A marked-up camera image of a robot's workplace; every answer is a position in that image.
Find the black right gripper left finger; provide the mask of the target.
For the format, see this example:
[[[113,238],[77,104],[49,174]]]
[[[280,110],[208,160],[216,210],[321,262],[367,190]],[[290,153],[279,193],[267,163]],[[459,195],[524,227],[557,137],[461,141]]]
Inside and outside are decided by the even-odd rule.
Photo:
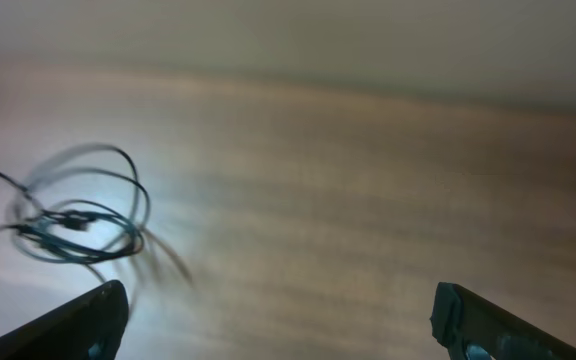
[[[108,281],[0,337],[0,360],[113,360],[129,318],[124,285]]]

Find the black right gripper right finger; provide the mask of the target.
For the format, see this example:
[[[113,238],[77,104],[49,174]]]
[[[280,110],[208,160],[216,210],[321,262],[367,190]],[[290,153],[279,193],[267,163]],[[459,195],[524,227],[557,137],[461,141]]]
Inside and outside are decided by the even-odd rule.
[[[437,285],[432,336],[452,360],[576,360],[576,348],[455,283]]]

